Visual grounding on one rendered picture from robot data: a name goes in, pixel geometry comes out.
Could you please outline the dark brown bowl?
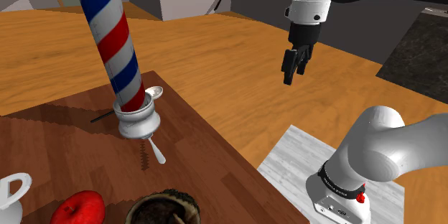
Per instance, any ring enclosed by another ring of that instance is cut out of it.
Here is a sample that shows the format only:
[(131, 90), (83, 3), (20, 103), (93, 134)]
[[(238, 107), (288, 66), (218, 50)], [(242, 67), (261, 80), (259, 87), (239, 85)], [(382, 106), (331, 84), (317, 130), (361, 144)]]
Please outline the dark brown bowl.
[(124, 224), (201, 224), (200, 207), (186, 192), (167, 189), (136, 202)]

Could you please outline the thin black stick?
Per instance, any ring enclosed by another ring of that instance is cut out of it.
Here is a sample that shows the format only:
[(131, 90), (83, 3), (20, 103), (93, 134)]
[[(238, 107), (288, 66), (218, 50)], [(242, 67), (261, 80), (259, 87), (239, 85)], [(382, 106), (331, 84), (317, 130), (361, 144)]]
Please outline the thin black stick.
[(101, 119), (103, 119), (103, 118), (105, 118), (105, 117), (107, 117), (107, 116), (109, 116), (111, 114), (114, 114), (114, 113), (115, 113), (114, 110), (109, 111), (109, 112), (107, 112), (107, 113), (105, 113), (105, 114), (103, 114), (103, 115), (101, 115), (101, 116), (99, 116), (97, 118), (92, 119), (90, 122), (91, 123), (95, 123), (96, 121), (99, 121), (99, 120), (101, 120)]

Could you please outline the brown wooden table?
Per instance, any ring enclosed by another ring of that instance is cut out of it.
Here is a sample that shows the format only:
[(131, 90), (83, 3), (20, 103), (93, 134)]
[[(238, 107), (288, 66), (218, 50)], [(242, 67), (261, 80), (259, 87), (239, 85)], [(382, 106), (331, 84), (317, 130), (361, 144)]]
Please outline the brown wooden table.
[(0, 178), (32, 177), (21, 200), (23, 224), (49, 224), (57, 207), (83, 190), (102, 195), (105, 224), (124, 224), (137, 200), (165, 189), (191, 195), (202, 224), (309, 224), (155, 72), (143, 80), (164, 89), (152, 141), (165, 164), (149, 141), (123, 138), (115, 115), (90, 122), (112, 110), (110, 85), (0, 116)]

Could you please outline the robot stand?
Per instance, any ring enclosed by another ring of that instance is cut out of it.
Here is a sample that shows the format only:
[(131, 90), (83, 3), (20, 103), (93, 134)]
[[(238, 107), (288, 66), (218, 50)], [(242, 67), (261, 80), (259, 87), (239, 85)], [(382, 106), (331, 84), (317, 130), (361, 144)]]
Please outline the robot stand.
[[(336, 224), (316, 213), (305, 183), (335, 149), (291, 125), (257, 170), (309, 221)], [(395, 182), (367, 182), (371, 224), (404, 224), (405, 189)]]

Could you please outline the red white blue striped pole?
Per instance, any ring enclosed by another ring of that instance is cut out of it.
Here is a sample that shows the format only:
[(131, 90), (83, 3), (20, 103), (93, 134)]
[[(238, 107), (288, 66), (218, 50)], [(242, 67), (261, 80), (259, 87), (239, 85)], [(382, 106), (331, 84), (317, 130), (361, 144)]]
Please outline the red white blue striped pole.
[(127, 139), (149, 139), (161, 119), (145, 92), (122, 0), (80, 0), (116, 99), (118, 130)]

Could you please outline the silver spoon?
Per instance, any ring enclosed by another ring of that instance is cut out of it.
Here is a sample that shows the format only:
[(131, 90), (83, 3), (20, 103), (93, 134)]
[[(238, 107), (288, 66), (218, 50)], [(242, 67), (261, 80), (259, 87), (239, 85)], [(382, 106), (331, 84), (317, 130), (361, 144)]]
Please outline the silver spoon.
[[(152, 86), (150, 88), (146, 89), (146, 92), (152, 97), (153, 100), (156, 100), (160, 98), (163, 94), (163, 87), (161, 86)], [(159, 148), (156, 146), (156, 144), (152, 141), (151, 138), (149, 138), (149, 142), (151, 144), (151, 147), (154, 152), (154, 156), (156, 157), (157, 161), (160, 164), (166, 163), (166, 158), (164, 157), (163, 153), (159, 150)]]

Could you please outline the red apple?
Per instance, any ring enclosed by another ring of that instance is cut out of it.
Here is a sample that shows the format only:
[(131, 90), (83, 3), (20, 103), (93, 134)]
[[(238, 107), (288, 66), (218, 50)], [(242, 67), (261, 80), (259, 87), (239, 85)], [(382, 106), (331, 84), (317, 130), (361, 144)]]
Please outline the red apple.
[(102, 196), (84, 190), (66, 199), (52, 214), (50, 224), (103, 224), (105, 213)]

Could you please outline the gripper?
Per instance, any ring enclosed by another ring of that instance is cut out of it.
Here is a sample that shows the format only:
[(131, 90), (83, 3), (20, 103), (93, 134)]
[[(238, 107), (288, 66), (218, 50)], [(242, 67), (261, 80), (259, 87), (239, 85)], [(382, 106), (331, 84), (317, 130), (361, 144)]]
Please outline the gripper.
[(281, 66), (281, 71), (284, 73), (284, 84), (292, 84), (294, 73), (304, 74), (307, 63), (312, 57), (313, 46), (318, 41), (320, 30), (320, 24), (291, 23), (288, 41), (292, 43), (293, 50), (285, 50)]

